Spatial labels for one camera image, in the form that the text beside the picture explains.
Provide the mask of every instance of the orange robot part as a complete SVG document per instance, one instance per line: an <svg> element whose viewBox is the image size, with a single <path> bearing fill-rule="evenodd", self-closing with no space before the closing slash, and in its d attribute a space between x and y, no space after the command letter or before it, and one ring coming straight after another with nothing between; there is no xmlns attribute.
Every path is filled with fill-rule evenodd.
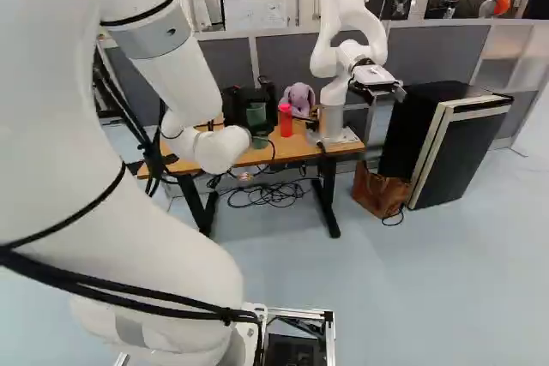
<svg viewBox="0 0 549 366"><path fill-rule="evenodd" d="M507 10L509 10L509 7L511 5L511 0L496 0L496 8L494 9L495 15L502 15Z"/></svg>

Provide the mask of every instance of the brown paper bag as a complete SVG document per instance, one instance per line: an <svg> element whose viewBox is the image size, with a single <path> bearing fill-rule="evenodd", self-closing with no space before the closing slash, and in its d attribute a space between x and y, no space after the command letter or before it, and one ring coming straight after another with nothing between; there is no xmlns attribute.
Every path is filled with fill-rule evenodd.
<svg viewBox="0 0 549 366"><path fill-rule="evenodd" d="M410 193L410 183L399 177L385 177L368 171L366 162L357 163L353 199L380 219L396 216Z"/></svg>

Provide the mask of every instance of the cubicle partition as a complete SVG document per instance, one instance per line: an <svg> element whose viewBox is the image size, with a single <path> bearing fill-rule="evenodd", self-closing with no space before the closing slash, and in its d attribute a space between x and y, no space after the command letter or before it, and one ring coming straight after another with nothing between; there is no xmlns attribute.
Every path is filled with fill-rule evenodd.
<svg viewBox="0 0 549 366"><path fill-rule="evenodd" d="M392 21L386 27L389 60L385 67L405 85L453 80L489 88L495 93L512 94L515 103L492 147L512 144L540 90L547 84L548 24L502 20ZM318 96L320 89L331 81L318 79L309 70L317 41L314 28L196 36L220 88L235 84L252 86L261 74L274 81L280 94L285 87L302 81L310 84ZM361 32L344 31L333 45L344 39L367 43ZM106 41L106 54L136 115L145 125L156 124L159 104L152 88L110 40ZM354 103L353 99L349 96L347 103ZM391 101L380 103L369 146L383 144L389 122Z"/></svg>

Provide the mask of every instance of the black desk leg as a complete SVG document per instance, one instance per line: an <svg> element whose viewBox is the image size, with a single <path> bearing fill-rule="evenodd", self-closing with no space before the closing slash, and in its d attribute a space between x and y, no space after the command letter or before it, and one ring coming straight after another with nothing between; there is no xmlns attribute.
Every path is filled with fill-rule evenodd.
<svg viewBox="0 0 549 366"><path fill-rule="evenodd" d="M312 188L317 196L318 203L323 212L323 216L328 226L329 235L332 238L341 236L340 227L337 224L337 219L332 209L332 203L334 201L334 186L335 186L335 157L327 157L322 162L322 173L324 177L324 185L321 184L319 179L314 179L311 182Z"/></svg>
<svg viewBox="0 0 549 366"><path fill-rule="evenodd" d="M200 195L196 190L195 181L191 175L182 175L178 177L178 183L181 190L183 190L185 200L187 200L192 217L200 229L200 232L204 236L210 237L212 234L212 224L214 223L215 207L220 198L219 193L216 191L211 192L208 196L206 207L204 207Z"/></svg>

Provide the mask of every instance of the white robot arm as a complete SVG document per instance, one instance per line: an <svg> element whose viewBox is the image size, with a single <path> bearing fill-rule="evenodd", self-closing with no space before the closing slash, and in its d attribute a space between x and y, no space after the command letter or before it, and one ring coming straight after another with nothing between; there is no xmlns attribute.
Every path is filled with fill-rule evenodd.
<svg viewBox="0 0 549 366"><path fill-rule="evenodd" d="M330 142L337 141L341 133L343 105L352 78L365 86L393 85L395 78L382 67L387 61L385 28L364 0L320 0L320 5L320 33L311 56L311 73L317 77L337 76L320 92L321 135ZM360 30L369 44L349 39L332 47L332 38L343 26Z"/></svg>
<svg viewBox="0 0 549 366"><path fill-rule="evenodd" d="M102 21L185 130L218 115L219 90L178 3L0 0L0 7L9 16L0 23L5 57L0 169L10 171L3 176L6 196L0 201L0 264L32 279L45 265L54 273L245 308L242 274L232 257L140 190L121 167L91 100L92 56ZM198 159L207 170L225 171L249 141L244 130L229 130L221 139L233 147L219 145L212 165L208 157L220 135L195 133L191 150L175 145L174 152ZM70 285L73 292L83 287L52 273L40 276L56 287ZM204 311L150 297L136 300L166 310ZM73 308L92 334L152 364L211 366L231 348L255 347L235 338L233 323L175 319L80 297ZM240 364L253 363L253 354L251 360L245 351L240 355Z"/></svg>
<svg viewBox="0 0 549 366"><path fill-rule="evenodd" d="M238 126L193 129L220 115L221 96L177 0L101 0L101 13L101 25L169 107L162 132L171 150L208 173L227 171L250 136Z"/></svg>

